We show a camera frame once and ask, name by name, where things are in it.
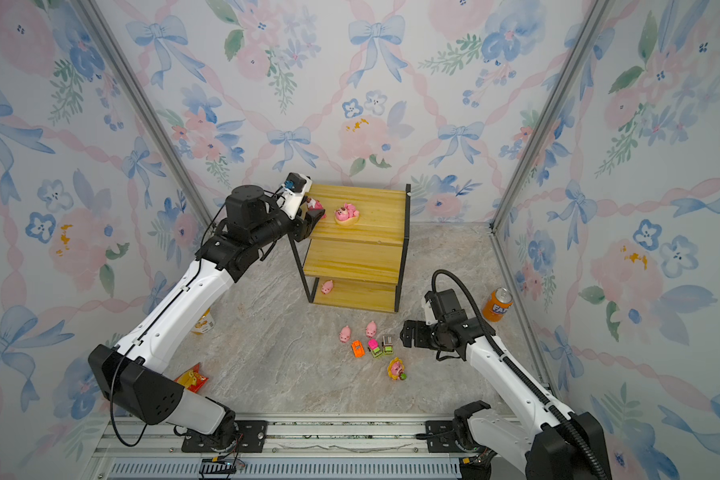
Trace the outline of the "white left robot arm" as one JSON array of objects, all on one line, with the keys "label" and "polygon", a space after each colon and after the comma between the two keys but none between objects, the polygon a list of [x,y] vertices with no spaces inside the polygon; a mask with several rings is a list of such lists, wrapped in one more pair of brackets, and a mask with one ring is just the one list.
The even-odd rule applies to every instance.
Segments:
[{"label": "white left robot arm", "polygon": [[164,371],[200,317],[285,238],[308,238],[324,210],[311,210],[309,177],[291,173],[275,191],[241,185],[227,196],[187,271],[166,297],[116,345],[98,345],[88,363],[111,408],[146,425],[170,424],[222,452],[240,438],[229,407],[183,387]]}]

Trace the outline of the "pink figure toy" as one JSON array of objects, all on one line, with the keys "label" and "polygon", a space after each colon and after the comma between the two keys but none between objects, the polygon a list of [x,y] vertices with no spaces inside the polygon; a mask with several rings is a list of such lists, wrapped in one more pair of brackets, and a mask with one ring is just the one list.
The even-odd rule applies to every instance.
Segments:
[{"label": "pink figure toy", "polygon": [[326,216],[325,208],[319,200],[310,198],[307,201],[307,217],[313,221],[319,221]]}]

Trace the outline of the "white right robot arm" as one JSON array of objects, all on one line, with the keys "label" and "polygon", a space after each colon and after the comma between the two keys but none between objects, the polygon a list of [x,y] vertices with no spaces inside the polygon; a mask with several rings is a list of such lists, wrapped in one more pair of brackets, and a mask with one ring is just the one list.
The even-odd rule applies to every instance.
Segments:
[{"label": "white right robot arm", "polygon": [[468,403],[455,410],[450,427],[428,431],[436,445],[483,463],[500,457],[528,479],[611,478],[604,431],[593,415],[575,413],[547,391],[481,315],[467,315],[453,290],[427,292],[423,308],[424,320],[405,321],[403,345],[468,363],[516,416],[508,421],[484,401]]}]

